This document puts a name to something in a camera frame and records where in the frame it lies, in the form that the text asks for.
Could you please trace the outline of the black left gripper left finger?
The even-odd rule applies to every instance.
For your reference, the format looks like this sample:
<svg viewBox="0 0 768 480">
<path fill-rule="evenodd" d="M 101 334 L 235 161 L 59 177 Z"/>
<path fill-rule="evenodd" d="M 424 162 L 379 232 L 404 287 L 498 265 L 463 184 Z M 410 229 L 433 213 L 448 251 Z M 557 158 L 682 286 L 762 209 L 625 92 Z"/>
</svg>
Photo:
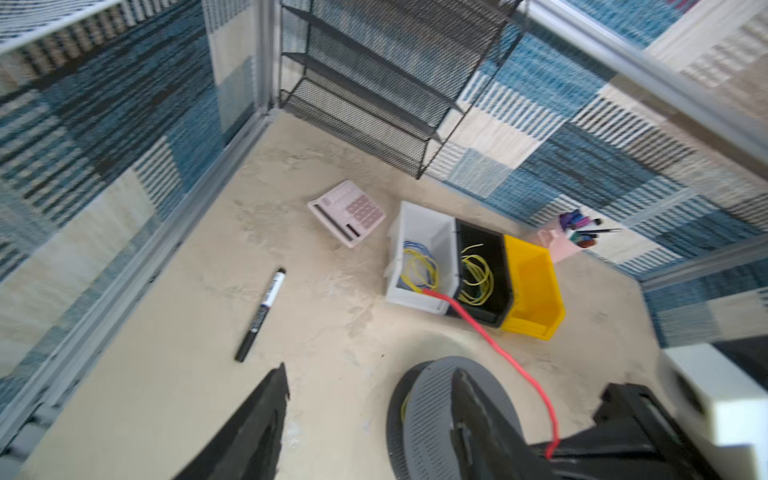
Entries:
<svg viewBox="0 0 768 480">
<path fill-rule="evenodd" d="M 273 479 L 290 399 L 284 364 L 259 383 L 178 479 Z"/>
</svg>

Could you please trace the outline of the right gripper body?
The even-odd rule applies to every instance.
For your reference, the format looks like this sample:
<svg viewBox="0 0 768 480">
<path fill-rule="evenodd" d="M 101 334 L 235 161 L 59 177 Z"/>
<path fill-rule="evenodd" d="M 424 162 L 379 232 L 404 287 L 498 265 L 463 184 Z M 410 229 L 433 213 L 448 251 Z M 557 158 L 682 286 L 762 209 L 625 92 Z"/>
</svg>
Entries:
<svg viewBox="0 0 768 480">
<path fill-rule="evenodd" d="M 542 395 L 552 440 L 533 445 L 532 479 L 718 479 L 720 475 L 667 413 L 639 384 L 609 383 L 593 426 L 569 437 Z"/>
</svg>

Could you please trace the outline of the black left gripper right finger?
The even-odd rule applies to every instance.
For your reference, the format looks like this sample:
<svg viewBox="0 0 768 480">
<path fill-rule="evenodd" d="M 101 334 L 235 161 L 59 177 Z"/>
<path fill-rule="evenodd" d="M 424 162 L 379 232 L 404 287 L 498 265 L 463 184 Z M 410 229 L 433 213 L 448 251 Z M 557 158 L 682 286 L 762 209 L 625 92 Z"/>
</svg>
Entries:
<svg viewBox="0 0 768 480">
<path fill-rule="evenodd" d="M 488 396 L 458 369 L 451 380 L 452 444 L 462 479 L 555 479 Z"/>
</svg>

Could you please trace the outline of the grey cable spool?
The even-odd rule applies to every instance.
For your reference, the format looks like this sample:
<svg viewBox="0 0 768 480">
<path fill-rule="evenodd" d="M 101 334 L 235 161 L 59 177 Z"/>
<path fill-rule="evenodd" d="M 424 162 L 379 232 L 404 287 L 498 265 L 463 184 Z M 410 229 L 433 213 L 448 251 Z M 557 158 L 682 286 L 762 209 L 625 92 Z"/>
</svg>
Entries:
<svg viewBox="0 0 768 480">
<path fill-rule="evenodd" d="M 452 377 L 457 369 L 466 371 L 512 428 L 522 432 L 509 395 L 484 366 L 458 356 L 422 362 L 400 379 L 388 407 L 387 447 L 397 479 L 461 477 L 452 443 Z"/>
</svg>

